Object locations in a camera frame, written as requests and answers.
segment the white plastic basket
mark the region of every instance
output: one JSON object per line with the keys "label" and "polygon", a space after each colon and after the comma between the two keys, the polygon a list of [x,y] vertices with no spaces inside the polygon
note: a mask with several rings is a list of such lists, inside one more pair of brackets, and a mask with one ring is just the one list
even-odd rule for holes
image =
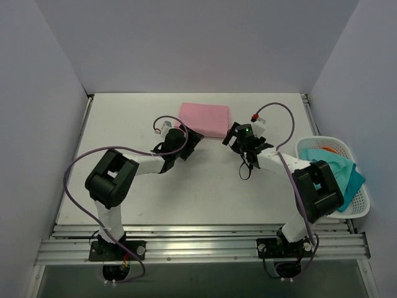
{"label": "white plastic basket", "polygon": [[[299,141],[297,141],[297,144],[295,145],[295,152],[298,157],[302,149],[321,147],[331,148],[335,150],[338,154],[354,161],[353,155],[349,147],[341,140],[332,137],[314,136],[301,138],[299,139]],[[370,200],[368,198],[367,190],[363,185],[360,188],[360,191],[354,196],[352,202],[345,211],[335,211],[334,213],[328,215],[328,217],[334,219],[357,219],[366,215],[369,210]]]}

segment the towel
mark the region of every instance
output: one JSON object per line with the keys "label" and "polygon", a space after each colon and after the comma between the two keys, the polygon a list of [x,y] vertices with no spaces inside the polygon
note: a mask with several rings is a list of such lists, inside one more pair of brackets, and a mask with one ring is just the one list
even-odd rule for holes
{"label": "towel", "polygon": [[343,212],[348,208],[353,197],[365,182],[365,178],[355,170],[356,165],[352,160],[333,152],[323,149],[306,148],[299,153],[299,158],[311,162],[324,160],[329,164],[344,197],[344,204],[338,208],[339,212]]}
{"label": "towel", "polygon": [[183,102],[179,118],[192,130],[210,138],[225,138],[231,127],[228,106]]}

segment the pink cloth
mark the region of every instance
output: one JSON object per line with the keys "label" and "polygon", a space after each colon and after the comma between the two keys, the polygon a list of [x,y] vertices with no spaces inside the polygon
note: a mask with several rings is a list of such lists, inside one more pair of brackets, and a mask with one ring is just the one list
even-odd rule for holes
{"label": "pink cloth", "polygon": [[231,127],[228,106],[183,102],[179,118],[186,126],[202,133],[204,137],[224,138]]}

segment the gray floor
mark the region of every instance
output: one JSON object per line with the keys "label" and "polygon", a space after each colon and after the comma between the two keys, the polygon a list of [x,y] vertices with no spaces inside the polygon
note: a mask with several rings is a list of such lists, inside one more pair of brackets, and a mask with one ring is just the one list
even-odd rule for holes
{"label": "gray floor", "polygon": [[367,297],[355,261],[315,261],[294,283],[270,279],[261,263],[148,265],[130,284],[103,285],[100,266],[47,266],[46,297]]}

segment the teal cloth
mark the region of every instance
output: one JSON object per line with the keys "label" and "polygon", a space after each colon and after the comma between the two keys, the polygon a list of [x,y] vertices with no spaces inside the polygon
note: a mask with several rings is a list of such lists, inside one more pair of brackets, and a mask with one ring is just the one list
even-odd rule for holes
{"label": "teal cloth", "polygon": [[299,158],[310,162],[324,160],[329,164],[344,197],[344,204],[338,208],[340,212],[346,210],[365,182],[365,178],[355,170],[355,163],[339,154],[324,149],[306,148],[299,153]]}

